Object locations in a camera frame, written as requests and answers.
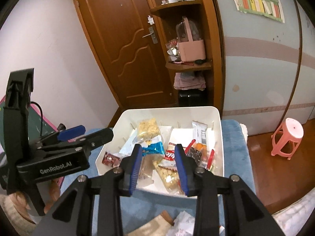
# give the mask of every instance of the door handle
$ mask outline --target door handle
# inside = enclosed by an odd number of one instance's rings
[[[158,43],[158,39],[155,36],[155,32],[154,32],[154,28],[153,27],[149,27],[149,34],[144,35],[142,38],[147,37],[147,36],[151,36],[152,37],[152,41],[154,44]]]
[[[154,34],[154,33],[146,34],[146,35],[142,36],[142,38],[143,38],[143,37],[147,37],[147,36],[149,36],[149,35],[151,35],[151,34]]]

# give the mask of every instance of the human hand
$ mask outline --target human hand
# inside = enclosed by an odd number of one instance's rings
[[[49,211],[49,209],[53,206],[55,201],[60,197],[60,189],[58,185],[58,180],[54,179],[51,181],[51,185],[49,187],[49,195],[51,197],[51,200],[46,203],[46,206],[44,208],[45,214]],[[30,218],[27,210],[30,209],[30,206],[27,204],[26,198],[24,194],[20,191],[17,191],[16,193],[13,193],[10,195],[10,199],[13,202],[13,205],[15,209],[19,212],[19,214],[24,217],[26,220],[33,222]]]

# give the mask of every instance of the transparent dome lid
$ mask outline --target transparent dome lid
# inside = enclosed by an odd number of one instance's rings
[[[189,41],[184,18],[185,17],[183,17],[183,21],[176,26],[176,33],[177,33],[178,42],[188,42]],[[201,35],[200,35],[200,30],[199,30],[197,24],[193,20],[190,20],[187,18],[186,18],[186,22],[189,23],[189,27],[190,27],[190,31],[192,33],[193,41],[202,40]]]

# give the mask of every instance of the pink stool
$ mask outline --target pink stool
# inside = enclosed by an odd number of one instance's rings
[[[278,141],[278,143],[275,143],[275,135],[277,133],[283,134]],[[288,157],[288,160],[291,159],[294,152],[299,147],[302,137],[304,135],[304,130],[302,125],[292,118],[287,118],[284,122],[281,123],[279,128],[273,133],[271,136],[272,138],[272,146],[273,149],[271,151],[271,155],[275,156],[276,154],[282,156],[282,157]],[[281,152],[281,149],[285,146],[285,144],[290,141],[293,147],[293,150],[290,154],[286,154]]]

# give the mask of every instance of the blue blanket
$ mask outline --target blue blanket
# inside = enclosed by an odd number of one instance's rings
[[[240,124],[235,120],[223,120],[221,124],[225,177],[229,177],[231,174],[237,174],[255,192],[252,167]],[[87,134],[97,130],[99,129],[91,130],[87,132]],[[79,175],[85,174],[90,178],[98,176],[95,160],[100,150],[101,147],[92,151],[89,157],[91,165],[89,169],[65,177],[61,187],[62,193]],[[222,198],[219,197],[218,201],[220,225],[224,226]],[[98,196],[96,196],[93,210],[92,235],[96,235],[97,233],[98,202],[99,199]],[[176,218],[177,215],[184,210],[192,216],[196,215],[195,199],[166,197],[141,190],[135,190],[135,193],[130,198],[121,197],[120,204],[124,233],[129,233],[146,224],[154,217],[158,216],[163,210],[166,210],[173,218]]]

